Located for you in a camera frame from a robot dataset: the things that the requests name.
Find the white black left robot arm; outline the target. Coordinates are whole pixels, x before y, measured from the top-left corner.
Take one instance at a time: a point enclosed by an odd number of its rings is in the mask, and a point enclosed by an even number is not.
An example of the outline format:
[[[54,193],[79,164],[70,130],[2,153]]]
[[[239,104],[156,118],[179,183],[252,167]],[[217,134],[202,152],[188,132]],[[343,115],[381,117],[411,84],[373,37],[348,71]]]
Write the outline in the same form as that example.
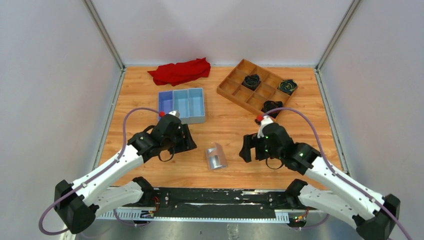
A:
[[[121,206],[149,205],[154,202],[154,188],[145,178],[136,177],[121,187],[110,188],[111,184],[163,151],[174,156],[196,148],[189,125],[171,112],[165,114],[157,124],[125,140],[118,153],[92,172],[71,183],[59,182],[54,210],[67,229],[78,234],[97,217]]]

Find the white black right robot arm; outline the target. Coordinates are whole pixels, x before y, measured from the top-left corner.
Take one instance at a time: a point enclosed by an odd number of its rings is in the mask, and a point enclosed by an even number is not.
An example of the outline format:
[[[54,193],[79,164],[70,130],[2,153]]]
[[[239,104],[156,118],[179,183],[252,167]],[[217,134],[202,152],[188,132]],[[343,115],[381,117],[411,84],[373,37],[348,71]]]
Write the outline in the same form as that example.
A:
[[[358,183],[328,163],[311,145],[294,142],[275,122],[261,124],[258,133],[244,135],[239,156],[247,163],[252,160],[251,149],[255,150],[256,160],[277,159],[289,170],[329,190],[321,191],[295,179],[285,190],[289,199],[342,220],[364,240],[389,239],[400,212],[400,200],[393,194],[384,196]]]

